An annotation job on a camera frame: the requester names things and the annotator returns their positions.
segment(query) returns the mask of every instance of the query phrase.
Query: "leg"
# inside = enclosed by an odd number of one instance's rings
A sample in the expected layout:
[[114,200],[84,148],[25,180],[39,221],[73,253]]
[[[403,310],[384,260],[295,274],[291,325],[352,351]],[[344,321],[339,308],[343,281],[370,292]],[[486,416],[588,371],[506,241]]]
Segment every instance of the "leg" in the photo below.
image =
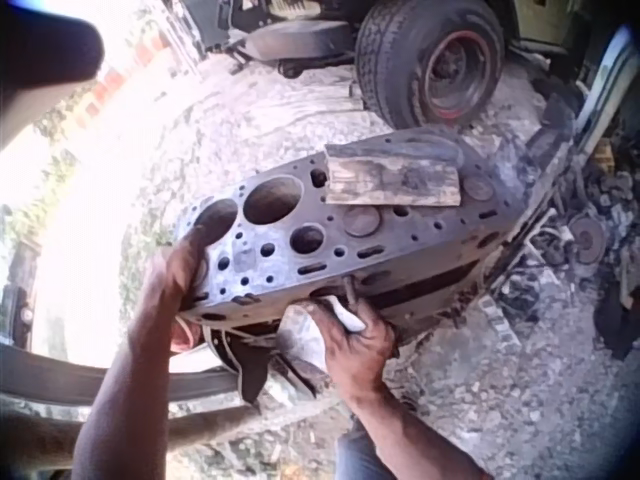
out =
[[355,420],[351,430],[338,439],[336,480],[393,480],[395,477],[376,455],[369,434]]

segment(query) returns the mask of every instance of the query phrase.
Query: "person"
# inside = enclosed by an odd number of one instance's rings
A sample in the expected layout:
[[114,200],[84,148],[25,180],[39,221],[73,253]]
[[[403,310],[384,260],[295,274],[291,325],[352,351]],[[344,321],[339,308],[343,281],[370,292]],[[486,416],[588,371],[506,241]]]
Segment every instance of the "person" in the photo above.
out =
[[[203,257],[206,235],[191,230],[150,262],[134,319],[75,446],[73,479],[164,478],[172,323]],[[299,302],[326,344],[329,375],[358,421],[338,441],[340,480],[482,479],[473,459],[415,417],[385,386],[393,330],[359,300],[366,328],[347,334],[322,304]]]

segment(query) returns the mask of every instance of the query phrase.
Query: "concrete ground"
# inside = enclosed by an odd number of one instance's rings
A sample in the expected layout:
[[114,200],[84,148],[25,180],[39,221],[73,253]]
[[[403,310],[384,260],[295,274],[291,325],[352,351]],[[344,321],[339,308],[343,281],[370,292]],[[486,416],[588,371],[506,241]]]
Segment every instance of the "concrete ground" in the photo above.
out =
[[[51,263],[43,273],[47,284],[60,268],[69,275],[43,293],[51,300],[41,308],[71,312],[65,329],[75,333],[65,341],[67,351],[77,353],[69,354],[70,360],[109,363],[119,335],[114,322],[130,315],[145,257],[170,237],[175,219],[194,198],[325,143],[389,131],[352,95],[352,68],[311,71],[288,81],[260,65],[231,77],[228,66],[225,58],[209,61],[202,66],[202,82],[179,79],[184,83],[167,86],[157,102],[139,104],[130,97],[114,107],[122,108],[119,116],[114,113],[117,121],[89,149],[99,155],[91,156],[93,165],[78,177],[82,185],[73,197],[84,213],[63,206],[71,211],[61,214],[66,220],[57,227],[59,241],[46,246]],[[125,115],[132,105],[134,114]],[[543,106],[526,71],[509,64],[482,121],[466,136],[472,143],[480,139],[475,145],[490,155],[505,129],[526,140],[537,129]],[[63,241],[69,235],[89,235],[100,248],[78,249]],[[96,272],[100,283],[89,280]],[[594,469],[619,448],[615,440],[634,427],[625,413],[633,411],[640,395],[634,375],[640,354],[620,363],[595,350],[597,285],[573,305],[567,292],[566,285],[546,289],[537,320],[513,322],[522,343],[517,351],[502,349],[484,315],[472,310],[466,327],[443,325],[406,359],[402,374],[390,378],[394,389],[418,398],[423,420],[496,478],[597,478]],[[82,307],[75,302],[78,296],[87,299]],[[93,345],[105,343],[103,329],[110,332],[109,345],[92,359]],[[303,421],[290,415],[230,443],[173,454],[168,476],[331,478],[334,442],[349,419],[337,400],[324,405],[331,408]]]

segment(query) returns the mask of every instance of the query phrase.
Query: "hand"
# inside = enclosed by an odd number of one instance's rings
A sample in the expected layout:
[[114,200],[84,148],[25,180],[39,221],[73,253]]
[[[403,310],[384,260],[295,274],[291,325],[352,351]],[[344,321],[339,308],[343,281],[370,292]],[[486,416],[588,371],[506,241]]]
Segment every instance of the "hand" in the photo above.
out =
[[365,300],[358,300],[355,313],[365,329],[348,333],[324,305],[306,300],[298,304],[322,334],[327,370],[342,399],[353,409],[361,400],[383,392],[382,371],[393,353],[395,337],[380,315]]
[[141,303],[165,302],[164,306],[177,313],[198,271],[205,247],[205,229],[198,226],[175,246],[161,248],[147,267]]

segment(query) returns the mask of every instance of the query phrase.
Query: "black tire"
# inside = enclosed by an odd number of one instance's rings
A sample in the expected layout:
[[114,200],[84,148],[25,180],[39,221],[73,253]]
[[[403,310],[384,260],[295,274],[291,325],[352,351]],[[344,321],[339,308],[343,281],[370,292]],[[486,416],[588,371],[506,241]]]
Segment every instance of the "black tire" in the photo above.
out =
[[468,123],[503,59],[502,28],[483,0],[382,0],[356,42],[364,101],[396,129]]

